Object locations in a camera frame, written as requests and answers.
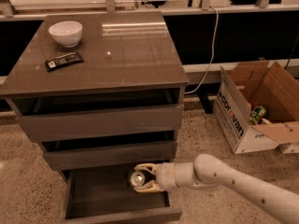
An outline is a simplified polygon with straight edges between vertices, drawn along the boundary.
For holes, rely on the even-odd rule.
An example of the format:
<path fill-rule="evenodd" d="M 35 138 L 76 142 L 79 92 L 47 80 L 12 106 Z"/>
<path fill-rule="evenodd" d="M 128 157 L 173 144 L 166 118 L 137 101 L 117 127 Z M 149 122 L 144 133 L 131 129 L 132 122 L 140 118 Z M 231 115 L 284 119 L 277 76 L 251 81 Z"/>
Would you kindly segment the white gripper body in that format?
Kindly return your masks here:
<path fill-rule="evenodd" d="M 162 191 L 170 191 L 178 187 L 175 178 L 174 163 L 164 162 L 159 164 L 156 170 L 156 182 Z"/>

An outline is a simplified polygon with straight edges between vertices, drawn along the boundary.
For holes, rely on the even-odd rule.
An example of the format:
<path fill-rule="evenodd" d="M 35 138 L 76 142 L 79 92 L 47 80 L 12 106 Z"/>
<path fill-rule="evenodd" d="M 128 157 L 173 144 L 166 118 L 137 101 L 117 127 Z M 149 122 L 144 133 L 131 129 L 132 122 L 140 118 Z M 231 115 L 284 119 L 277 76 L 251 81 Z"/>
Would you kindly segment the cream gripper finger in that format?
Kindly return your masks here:
<path fill-rule="evenodd" d="M 152 175 L 156 175 L 158 170 L 158 164 L 155 163 L 141 163 L 135 167 L 135 170 L 138 172 L 148 172 Z"/>
<path fill-rule="evenodd" d="M 163 190 L 160 188 L 158 183 L 154 180 L 146 183 L 143 186 L 135 187 L 135 191 L 139 193 L 154 193 L 154 192 L 162 192 Z"/>

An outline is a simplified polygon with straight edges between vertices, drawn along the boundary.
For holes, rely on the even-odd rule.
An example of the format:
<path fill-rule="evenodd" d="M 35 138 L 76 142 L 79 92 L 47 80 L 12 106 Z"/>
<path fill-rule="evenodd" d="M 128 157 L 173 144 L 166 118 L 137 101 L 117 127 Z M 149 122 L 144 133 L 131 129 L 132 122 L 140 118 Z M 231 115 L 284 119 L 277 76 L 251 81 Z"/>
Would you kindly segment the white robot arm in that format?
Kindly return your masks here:
<path fill-rule="evenodd" d="M 139 193 L 224 186 L 282 224 L 299 224 L 298 194 L 239 172 L 212 155 L 200 154 L 192 162 L 141 163 L 128 181 Z"/>

